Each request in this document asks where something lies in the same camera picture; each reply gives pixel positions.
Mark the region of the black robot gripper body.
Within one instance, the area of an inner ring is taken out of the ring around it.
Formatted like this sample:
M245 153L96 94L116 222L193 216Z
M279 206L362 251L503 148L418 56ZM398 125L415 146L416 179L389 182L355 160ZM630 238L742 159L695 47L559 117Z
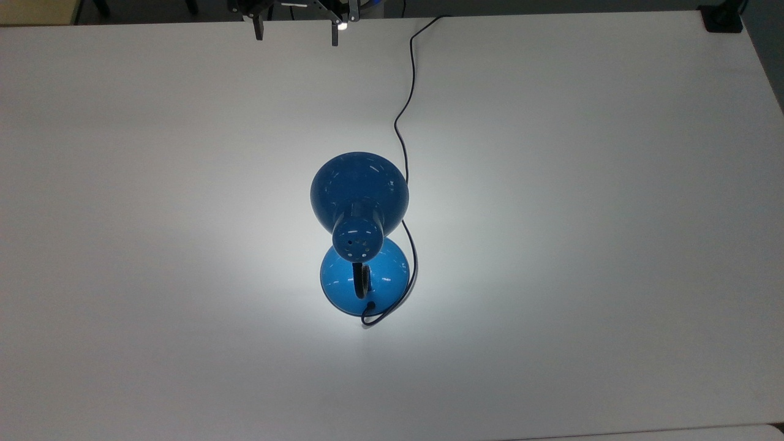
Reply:
M306 18L328 20L336 25L358 22L362 17L361 1L230 1L229 12L243 20L265 23L278 13L297 17L304 12Z

